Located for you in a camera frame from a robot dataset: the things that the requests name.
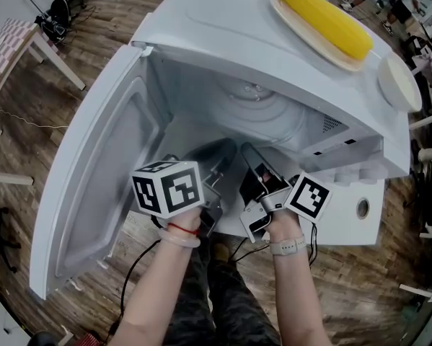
bracelet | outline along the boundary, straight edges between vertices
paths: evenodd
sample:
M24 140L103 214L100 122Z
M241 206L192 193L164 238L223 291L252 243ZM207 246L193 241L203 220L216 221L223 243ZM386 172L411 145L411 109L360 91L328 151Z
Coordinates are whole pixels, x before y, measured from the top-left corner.
M270 244L270 251L273 255L292 255L305 250L307 243L304 235L300 239L287 239L282 242Z
M200 239L184 239L183 237L177 237L166 231L164 228L161 228L158 231L158 234L163 240L177 246L190 247L191 249L200 246Z
M171 223L171 222L169 222L167 225L171 226L171 227L174 227L174 228L177 228L177 229L180 229L181 231L187 232L188 234L194 234L195 236L198 235L198 230L197 229L194 230L194 231L189 231L188 229L182 228L181 226L178 226L177 224L174 224L174 223Z

white plate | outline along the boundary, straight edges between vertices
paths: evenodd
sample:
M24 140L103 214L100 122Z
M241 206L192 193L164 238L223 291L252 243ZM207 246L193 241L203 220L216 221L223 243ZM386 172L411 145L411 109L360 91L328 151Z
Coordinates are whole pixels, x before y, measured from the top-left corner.
M393 51L383 58L377 79L385 99L401 112L418 112L423 107L415 77L405 62Z
M363 68L363 61L351 58L343 51L334 46L330 41L314 29L304 18L299 16L283 0L270 0L275 11L281 19L306 43L312 46L318 53L331 63L345 69L357 72Z

yellow corn cob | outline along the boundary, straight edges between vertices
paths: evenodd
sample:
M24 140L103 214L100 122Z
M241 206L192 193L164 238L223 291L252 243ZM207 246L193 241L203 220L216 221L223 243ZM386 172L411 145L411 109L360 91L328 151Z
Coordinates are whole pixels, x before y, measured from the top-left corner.
M345 12L326 0L284 0L324 38L362 61L373 48L371 36Z

red string bracelet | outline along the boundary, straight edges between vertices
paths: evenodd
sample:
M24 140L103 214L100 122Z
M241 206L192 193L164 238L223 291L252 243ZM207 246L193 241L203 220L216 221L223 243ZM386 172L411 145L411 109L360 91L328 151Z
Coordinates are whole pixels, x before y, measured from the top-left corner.
M194 230L194 231L190 231L190 230L188 230L188 229L185 229L185 228L179 227L177 224L173 224L173 223L170 223L170 222L169 222L167 225L168 225L168 226L171 226L171 227L175 227L175 228L177 228L177 229L180 229L181 231L187 232L188 234L194 234L195 236L198 235L198 230L197 230L197 229Z

pants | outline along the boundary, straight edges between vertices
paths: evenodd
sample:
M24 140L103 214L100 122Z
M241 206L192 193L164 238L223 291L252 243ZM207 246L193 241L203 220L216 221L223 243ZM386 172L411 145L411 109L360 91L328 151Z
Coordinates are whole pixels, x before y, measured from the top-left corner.
M398 21L404 24L410 17L410 10L403 4L402 0L397 0L397 2L392 7L391 13L395 15Z
M193 250L163 345L280 344L279 334L236 267L210 261L208 240L201 239L201 246Z

